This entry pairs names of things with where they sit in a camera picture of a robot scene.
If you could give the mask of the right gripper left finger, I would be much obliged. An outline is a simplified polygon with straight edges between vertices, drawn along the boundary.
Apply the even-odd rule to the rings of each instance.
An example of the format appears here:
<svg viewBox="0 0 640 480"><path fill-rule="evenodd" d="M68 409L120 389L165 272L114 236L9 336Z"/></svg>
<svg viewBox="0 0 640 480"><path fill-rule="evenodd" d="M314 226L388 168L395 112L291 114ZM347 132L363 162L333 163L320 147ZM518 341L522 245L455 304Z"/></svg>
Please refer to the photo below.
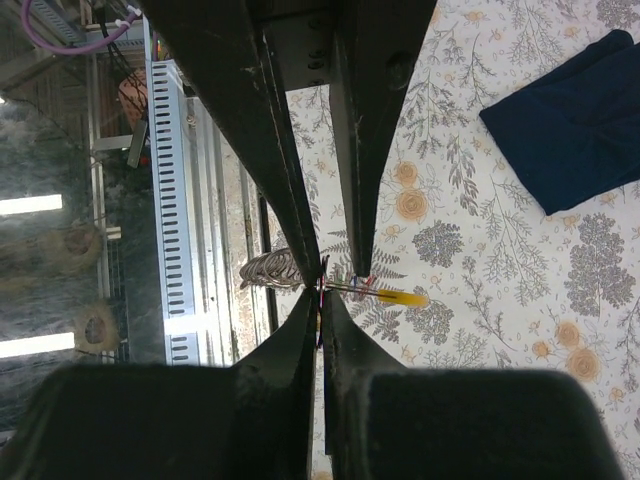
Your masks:
<svg viewBox="0 0 640 480"><path fill-rule="evenodd" d="M225 368L76 365L48 376L1 451L5 479L305 479L318 296Z"/></svg>

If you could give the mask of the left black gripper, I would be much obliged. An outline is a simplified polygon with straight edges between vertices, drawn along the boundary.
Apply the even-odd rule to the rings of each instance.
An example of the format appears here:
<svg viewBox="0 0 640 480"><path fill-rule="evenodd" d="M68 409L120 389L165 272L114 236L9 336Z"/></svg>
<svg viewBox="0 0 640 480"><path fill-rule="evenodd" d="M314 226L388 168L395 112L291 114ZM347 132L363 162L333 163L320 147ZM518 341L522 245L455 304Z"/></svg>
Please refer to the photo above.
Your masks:
<svg viewBox="0 0 640 480"><path fill-rule="evenodd" d="M367 276L381 178L436 6L429 0L333 5L336 21L332 14L271 14L257 23L245 1L141 4L271 205L306 283L322 268L284 92L326 84L331 72L351 262L356 275Z"/></svg>

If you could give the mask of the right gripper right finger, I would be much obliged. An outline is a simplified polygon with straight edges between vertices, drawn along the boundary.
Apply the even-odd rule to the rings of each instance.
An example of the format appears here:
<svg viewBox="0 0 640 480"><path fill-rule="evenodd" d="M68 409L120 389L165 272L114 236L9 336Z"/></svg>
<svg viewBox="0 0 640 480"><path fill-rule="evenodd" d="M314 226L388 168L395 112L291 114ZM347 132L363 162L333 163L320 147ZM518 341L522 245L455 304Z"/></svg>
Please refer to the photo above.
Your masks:
<svg viewBox="0 0 640 480"><path fill-rule="evenodd" d="M402 365L329 291L325 451L338 479L619 479L595 406L569 375Z"/></svg>

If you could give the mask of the key with yellow tag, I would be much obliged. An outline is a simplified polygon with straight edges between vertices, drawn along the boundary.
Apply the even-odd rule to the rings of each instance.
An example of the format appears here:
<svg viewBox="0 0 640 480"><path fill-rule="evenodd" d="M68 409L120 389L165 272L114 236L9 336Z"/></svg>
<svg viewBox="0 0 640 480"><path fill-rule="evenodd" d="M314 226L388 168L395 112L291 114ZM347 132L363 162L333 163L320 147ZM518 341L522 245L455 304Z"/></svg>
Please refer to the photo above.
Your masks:
<svg viewBox="0 0 640 480"><path fill-rule="evenodd" d="M326 287L333 290L338 290L347 293L353 293L358 295L368 295L376 297L381 302L403 305L407 307L426 307L430 303L430 299L426 295L419 295L410 292L385 290L385 289L370 289L363 287L355 287L353 285L338 284L329 282Z"/></svg>

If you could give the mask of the keyring with tagged keys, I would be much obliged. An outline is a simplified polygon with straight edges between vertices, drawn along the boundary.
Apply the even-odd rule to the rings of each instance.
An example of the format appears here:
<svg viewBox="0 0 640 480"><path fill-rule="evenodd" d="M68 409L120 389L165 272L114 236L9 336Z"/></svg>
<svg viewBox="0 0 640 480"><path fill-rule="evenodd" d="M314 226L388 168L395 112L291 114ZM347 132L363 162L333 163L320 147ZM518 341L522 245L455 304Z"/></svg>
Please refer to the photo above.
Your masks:
<svg viewBox="0 0 640 480"><path fill-rule="evenodd" d="M262 253L249 260L240 268L240 278L242 289L265 287L295 291L304 286L302 274L288 247ZM357 276L350 281L331 280L324 272L315 287L320 292L320 305L323 305L325 290L351 294L357 300L367 297L380 299L378 291L366 282L361 283Z"/></svg>

